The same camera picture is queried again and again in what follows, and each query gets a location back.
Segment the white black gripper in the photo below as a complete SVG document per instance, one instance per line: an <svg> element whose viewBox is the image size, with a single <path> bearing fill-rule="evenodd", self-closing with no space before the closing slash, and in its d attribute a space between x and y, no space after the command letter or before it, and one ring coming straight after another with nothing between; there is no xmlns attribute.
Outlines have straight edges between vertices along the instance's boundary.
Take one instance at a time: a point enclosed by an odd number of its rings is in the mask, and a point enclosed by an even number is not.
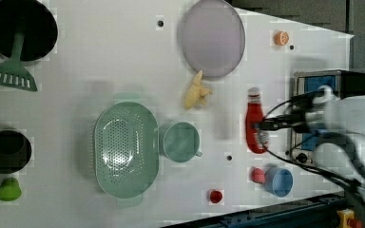
<svg viewBox="0 0 365 228"><path fill-rule="evenodd" d="M253 128L265 131L278 131L293 128L297 133L311 133L326 130L324 108L339 98L330 86L322 85L316 91L307 92L292 98L293 108L289 118L264 119L254 123Z"/></svg>

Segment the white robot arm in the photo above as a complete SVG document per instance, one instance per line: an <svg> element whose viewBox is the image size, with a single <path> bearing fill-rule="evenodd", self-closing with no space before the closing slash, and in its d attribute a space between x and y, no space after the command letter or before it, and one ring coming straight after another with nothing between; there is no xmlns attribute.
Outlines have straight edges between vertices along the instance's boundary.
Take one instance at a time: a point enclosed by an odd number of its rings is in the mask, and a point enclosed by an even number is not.
<svg viewBox="0 0 365 228"><path fill-rule="evenodd" d="M341 99L326 85L285 101L289 111L251 120L256 142L266 147L269 131L291 129L317 136L314 164L296 166L325 178L365 203L365 95Z"/></svg>

